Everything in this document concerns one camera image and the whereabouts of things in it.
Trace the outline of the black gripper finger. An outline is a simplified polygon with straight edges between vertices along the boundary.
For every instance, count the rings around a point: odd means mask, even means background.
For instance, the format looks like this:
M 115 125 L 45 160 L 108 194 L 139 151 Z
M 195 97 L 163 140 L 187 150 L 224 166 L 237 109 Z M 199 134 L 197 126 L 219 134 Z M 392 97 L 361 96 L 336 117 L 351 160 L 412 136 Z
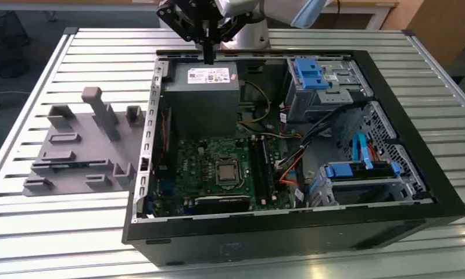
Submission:
M 216 48 L 223 42 L 229 42 L 243 27 L 251 22 L 252 14 L 240 14 L 220 24 L 219 19 L 208 21 L 208 63 L 216 59 Z
M 169 2 L 160 2 L 156 15 L 167 26 L 177 33 L 187 42 L 193 42 L 196 48 L 203 52 L 204 63 L 208 63 L 207 36 L 201 20 L 187 17 L 180 8 Z

